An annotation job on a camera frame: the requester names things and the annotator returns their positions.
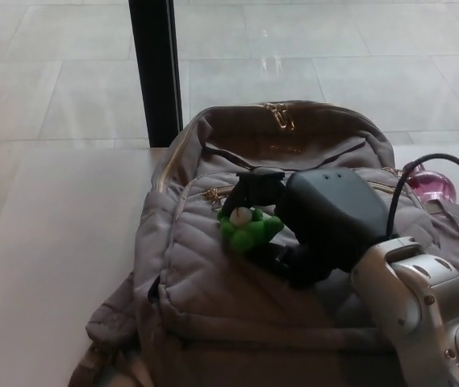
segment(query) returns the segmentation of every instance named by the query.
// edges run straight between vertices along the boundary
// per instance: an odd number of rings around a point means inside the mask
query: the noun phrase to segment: white tiled floor
[[[176,0],[185,121],[281,99],[459,143],[459,0]],[[146,147],[127,0],[0,0],[0,210],[36,147]]]

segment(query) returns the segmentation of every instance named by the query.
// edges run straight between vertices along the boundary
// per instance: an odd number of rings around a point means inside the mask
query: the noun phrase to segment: white table
[[[459,146],[398,147],[398,166],[437,151],[459,156]],[[91,313],[131,270],[160,153],[45,150],[24,160],[0,217],[0,386],[67,385]],[[459,196],[459,169],[433,165]]]

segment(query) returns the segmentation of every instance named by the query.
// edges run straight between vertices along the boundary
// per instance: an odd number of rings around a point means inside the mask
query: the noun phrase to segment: backpack
[[[354,169],[387,205],[399,179],[390,143],[355,111],[300,101],[204,110],[152,175],[134,272],[94,312],[94,343],[70,385],[92,385],[135,343],[158,387],[405,385],[347,273],[295,290],[223,248],[214,209],[237,173],[261,166]],[[406,186],[395,226],[459,272],[458,205],[424,205]],[[296,240],[284,229],[273,242]]]

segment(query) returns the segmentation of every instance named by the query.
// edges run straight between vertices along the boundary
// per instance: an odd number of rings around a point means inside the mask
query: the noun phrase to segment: green plush toy
[[[263,211],[238,207],[231,216],[219,212],[220,232],[233,250],[245,253],[270,240],[283,229],[283,222],[277,216],[263,219]]]

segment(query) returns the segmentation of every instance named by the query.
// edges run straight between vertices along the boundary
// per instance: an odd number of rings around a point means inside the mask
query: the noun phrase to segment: pink bottle
[[[422,164],[414,169],[407,182],[423,203],[434,199],[457,201],[453,183],[442,173],[427,171]]]

